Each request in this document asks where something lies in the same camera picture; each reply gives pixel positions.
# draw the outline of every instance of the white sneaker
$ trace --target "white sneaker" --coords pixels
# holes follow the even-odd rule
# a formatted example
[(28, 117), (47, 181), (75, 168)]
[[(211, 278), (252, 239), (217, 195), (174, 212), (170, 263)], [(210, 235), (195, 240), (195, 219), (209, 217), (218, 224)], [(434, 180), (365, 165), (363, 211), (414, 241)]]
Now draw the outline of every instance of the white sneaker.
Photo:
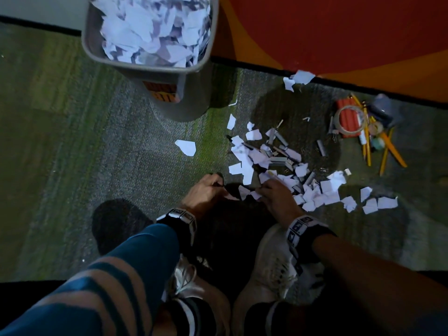
[(230, 335), (230, 302), (225, 294), (215, 286), (197, 276), (196, 267), (181, 254), (174, 270), (171, 298), (200, 298), (210, 305), (216, 321), (216, 335)]
[(244, 319), (251, 306), (286, 297), (297, 275), (291, 264), (292, 257), (286, 231), (279, 224), (272, 226), (261, 239), (252, 275), (233, 306), (234, 336), (244, 334)]

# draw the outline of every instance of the label on trash can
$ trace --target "label on trash can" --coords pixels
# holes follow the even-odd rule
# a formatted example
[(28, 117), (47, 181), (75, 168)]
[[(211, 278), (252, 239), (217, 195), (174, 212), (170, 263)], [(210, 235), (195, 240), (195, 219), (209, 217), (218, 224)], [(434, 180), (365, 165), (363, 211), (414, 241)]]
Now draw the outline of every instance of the label on trash can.
[(181, 97), (177, 92), (176, 84), (157, 84), (155, 82), (143, 81), (146, 89), (154, 98), (164, 102), (180, 102)]

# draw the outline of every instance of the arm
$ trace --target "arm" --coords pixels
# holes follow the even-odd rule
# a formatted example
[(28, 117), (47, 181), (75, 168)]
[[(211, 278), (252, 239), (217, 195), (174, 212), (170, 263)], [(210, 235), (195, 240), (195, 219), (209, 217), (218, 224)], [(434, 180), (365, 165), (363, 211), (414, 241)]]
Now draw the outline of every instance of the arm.
[[(257, 192), (285, 229), (305, 215), (290, 191), (275, 180), (268, 180)], [(367, 254), (335, 237), (325, 226), (310, 226), (297, 239), (299, 263), (321, 260), (390, 333), (402, 332), (425, 315), (448, 309), (448, 289), (398, 264)]]
[(419, 318), (448, 309), (448, 289), (417, 272), (372, 256), (332, 235), (317, 237), (312, 248), (372, 318), (391, 333), (409, 329)]
[[(182, 200), (197, 218), (227, 191), (205, 175)], [(148, 335), (165, 282), (180, 252), (191, 247), (189, 226), (169, 216), (132, 236), (76, 274), (0, 331), (4, 335)]]

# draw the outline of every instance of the black sock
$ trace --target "black sock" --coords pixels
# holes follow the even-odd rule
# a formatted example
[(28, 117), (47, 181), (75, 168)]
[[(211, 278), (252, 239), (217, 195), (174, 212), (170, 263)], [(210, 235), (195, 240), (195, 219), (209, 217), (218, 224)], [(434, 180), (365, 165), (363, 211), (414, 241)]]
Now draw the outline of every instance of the black sock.
[(249, 308), (244, 319), (245, 335), (283, 336), (286, 334), (286, 316), (289, 303), (257, 303)]
[(167, 303), (177, 329), (177, 336), (210, 336), (216, 334), (216, 322), (210, 305), (196, 297), (177, 298)]

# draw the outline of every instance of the gray trash can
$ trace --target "gray trash can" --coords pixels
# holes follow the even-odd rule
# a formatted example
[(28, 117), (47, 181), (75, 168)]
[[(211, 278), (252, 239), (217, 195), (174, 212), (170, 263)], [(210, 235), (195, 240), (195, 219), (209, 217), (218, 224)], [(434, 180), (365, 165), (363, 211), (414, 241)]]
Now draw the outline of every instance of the gray trash can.
[(210, 105), (210, 54), (218, 24), (219, 0), (210, 0), (210, 6), (213, 17), (208, 46), (202, 60), (192, 67), (145, 66), (110, 60), (103, 51), (104, 39), (99, 32), (103, 13), (90, 2), (81, 36), (82, 47), (94, 61), (110, 65), (131, 79), (165, 117), (175, 121), (191, 121), (204, 114)]

